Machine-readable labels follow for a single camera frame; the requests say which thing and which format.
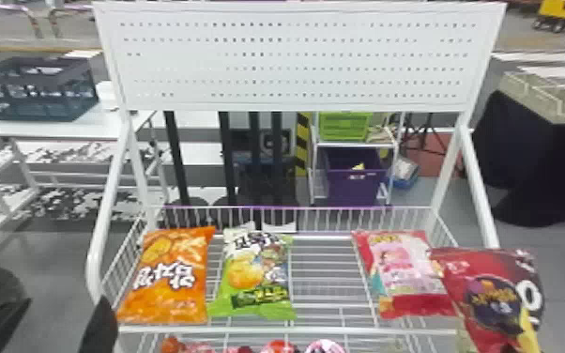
black cloth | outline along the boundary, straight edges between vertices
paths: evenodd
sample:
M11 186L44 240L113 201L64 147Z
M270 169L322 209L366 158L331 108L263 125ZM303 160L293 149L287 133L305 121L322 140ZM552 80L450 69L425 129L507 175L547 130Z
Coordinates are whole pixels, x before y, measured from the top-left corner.
M118 322L112 305L105 297L100 297L94 308L90 322L85 327L79 353L109 353L114 351L118 338Z
M473 132L484 183L508 194L493 207L505 223L565 222L565 125L554 125L501 92Z

orange snack bag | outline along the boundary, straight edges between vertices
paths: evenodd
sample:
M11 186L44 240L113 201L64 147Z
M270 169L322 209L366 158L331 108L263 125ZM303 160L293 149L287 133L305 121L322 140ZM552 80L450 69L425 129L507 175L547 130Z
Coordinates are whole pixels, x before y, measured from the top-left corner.
M206 260L215 227L163 229L145 235L122 323L201 324L206 315Z

pink snack bag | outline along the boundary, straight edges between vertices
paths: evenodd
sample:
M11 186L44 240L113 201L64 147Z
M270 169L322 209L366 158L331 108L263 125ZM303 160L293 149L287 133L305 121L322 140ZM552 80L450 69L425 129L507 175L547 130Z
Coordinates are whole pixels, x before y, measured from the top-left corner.
M424 232L359 230L353 232L353 238L370 286L379 295L381 317L455 315L428 258L430 247Z

black table cover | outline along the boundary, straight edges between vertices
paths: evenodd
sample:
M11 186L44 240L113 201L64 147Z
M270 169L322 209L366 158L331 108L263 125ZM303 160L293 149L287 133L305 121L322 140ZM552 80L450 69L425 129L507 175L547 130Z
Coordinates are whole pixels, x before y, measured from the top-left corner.
M565 222L565 125L494 92L473 132L481 174L508 189L493 216L528 227Z

yellow toy truck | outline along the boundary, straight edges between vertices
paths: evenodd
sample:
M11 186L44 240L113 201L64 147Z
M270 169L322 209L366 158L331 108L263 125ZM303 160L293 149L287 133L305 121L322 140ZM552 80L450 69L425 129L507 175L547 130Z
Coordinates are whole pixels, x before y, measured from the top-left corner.
M543 0L541 2L539 14L532 28L541 29L545 25L549 26L554 33L560 33L565 29L565 0Z

